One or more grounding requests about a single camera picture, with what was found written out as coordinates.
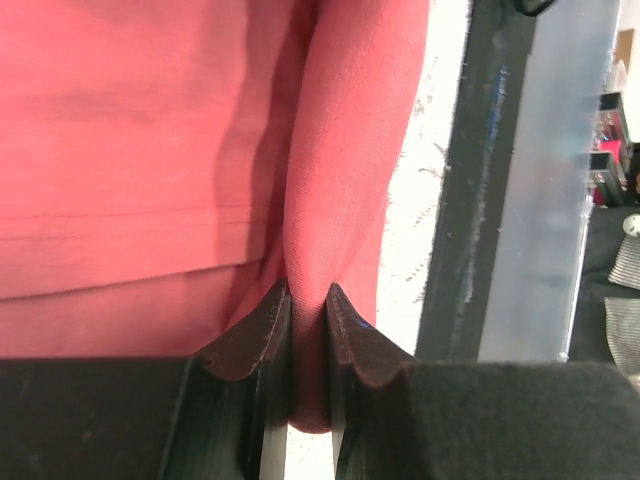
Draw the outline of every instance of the black fabric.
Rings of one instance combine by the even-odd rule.
[[[640,208],[595,208],[591,214],[569,361],[613,362],[607,344],[604,299],[640,298],[640,291],[608,280],[625,236],[622,223],[633,213],[640,213]]]
[[[419,478],[640,478],[640,396],[613,366],[417,365],[407,375],[429,472]]]

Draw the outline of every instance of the pink object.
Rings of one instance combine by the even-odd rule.
[[[280,276],[292,421],[328,426],[321,309],[375,321],[424,0],[0,5],[0,355],[187,354]]]

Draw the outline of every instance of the brown object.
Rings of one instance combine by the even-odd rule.
[[[616,52],[615,52],[615,64],[622,60],[624,66],[629,73],[629,67],[631,66],[631,52],[633,51],[633,38],[635,30],[623,30],[618,32],[616,39]]]

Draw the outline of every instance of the red object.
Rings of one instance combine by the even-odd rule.
[[[279,276],[293,422],[325,429],[322,303],[375,319],[424,0],[0,5],[0,355],[187,354]]]

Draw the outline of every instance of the white ball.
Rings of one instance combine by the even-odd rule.
[[[625,218],[622,228],[627,235],[640,237],[640,214],[634,213]]]

